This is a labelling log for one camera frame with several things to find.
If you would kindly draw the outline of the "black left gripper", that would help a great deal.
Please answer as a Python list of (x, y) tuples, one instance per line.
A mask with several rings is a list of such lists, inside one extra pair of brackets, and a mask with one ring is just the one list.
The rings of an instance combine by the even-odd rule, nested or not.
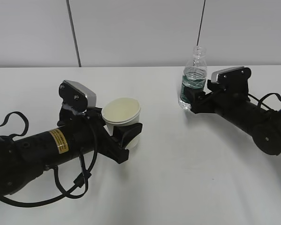
[(88, 153), (97, 149), (98, 153), (121, 164), (128, 160), (129, 150), (139, 142), (143, 124), (135, 123), (127, 126), (114, 126), (113, 137), (104, 126), (101, 108), (93, 107), (85, 112), (61, 108), (58, 128), (64, 132), (71, 149), (83, 149)]

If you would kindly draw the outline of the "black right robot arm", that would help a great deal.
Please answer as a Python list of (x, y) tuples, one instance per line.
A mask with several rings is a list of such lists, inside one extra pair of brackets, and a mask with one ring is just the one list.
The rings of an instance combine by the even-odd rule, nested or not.
[[(249, 97), (247, 81), (230, 84), (207, 81), (210, 93), (186, 87), (184, 94), (193, 113), (215, 113), (252, 137), (255, 145), (268, 155), (281, 154), (281, 109), (263, 109), (266, 94), (257, 104)], [(281, 102), (281, 95), (274, 94)]]

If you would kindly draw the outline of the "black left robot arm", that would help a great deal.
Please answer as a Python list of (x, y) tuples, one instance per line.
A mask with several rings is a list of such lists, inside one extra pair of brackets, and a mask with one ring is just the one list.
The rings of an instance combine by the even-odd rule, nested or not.
[(16, 134), (0, 136), (0, 195), (16, 193), (44, 171), (54, 169), (82, 154), (101, 154), (121, 164), (128, 160), (128, 144), (142, 132), (139, 122), (106, 129), (100, 108), (88, 109), (80, 115), (60, 111), (57, 128), (26, 137), (29, 122), (20, 139)]

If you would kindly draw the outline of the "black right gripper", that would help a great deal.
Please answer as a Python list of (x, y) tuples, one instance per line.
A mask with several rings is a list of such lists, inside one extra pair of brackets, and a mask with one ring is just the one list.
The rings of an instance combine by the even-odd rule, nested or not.
[(186, 88), (186, 99), (188, 103), (191, 103), (193, 113), (215, 113), (214, 99), (224, 92), (225, 87), (207, 80), (207, 89), (209, 93), (204, 92), (202, 88)]

